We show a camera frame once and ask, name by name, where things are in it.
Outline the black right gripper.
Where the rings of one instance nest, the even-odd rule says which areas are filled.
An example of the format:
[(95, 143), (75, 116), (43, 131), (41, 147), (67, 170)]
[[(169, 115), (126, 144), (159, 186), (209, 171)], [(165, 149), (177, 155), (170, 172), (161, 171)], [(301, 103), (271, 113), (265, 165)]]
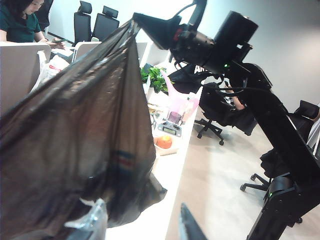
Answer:
[(216, 44), (199, 32), (196, 25), (180, 24), (182, 17), (179, 15), (165, 20), (135, 12), (132, 19), (159, 49), (170, 50), (178, 63), (186, 62), (218, 73), (218, 65), (213, 59)]

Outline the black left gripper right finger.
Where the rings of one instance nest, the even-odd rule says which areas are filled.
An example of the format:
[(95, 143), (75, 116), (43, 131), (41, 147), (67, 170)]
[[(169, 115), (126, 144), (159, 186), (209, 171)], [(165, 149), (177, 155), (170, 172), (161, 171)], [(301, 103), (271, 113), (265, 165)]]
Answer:
[(184, 202), (180, 205), (178, 231), (180, 240), (207, 240), (207, 237)]

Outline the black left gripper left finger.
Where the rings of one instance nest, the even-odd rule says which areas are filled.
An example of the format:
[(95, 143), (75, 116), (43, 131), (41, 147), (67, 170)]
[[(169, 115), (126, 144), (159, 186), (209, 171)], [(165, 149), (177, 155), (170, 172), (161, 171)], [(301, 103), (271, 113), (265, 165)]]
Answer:
[(96, 201), (79, 199), (86, 207), (88, 213), (82, 217), (64, 223), (66, 228), (75, 229), (67, 236), (67, 240), (104, 240), (108, 226), (108, 213), (106, 202), (102, 198)]

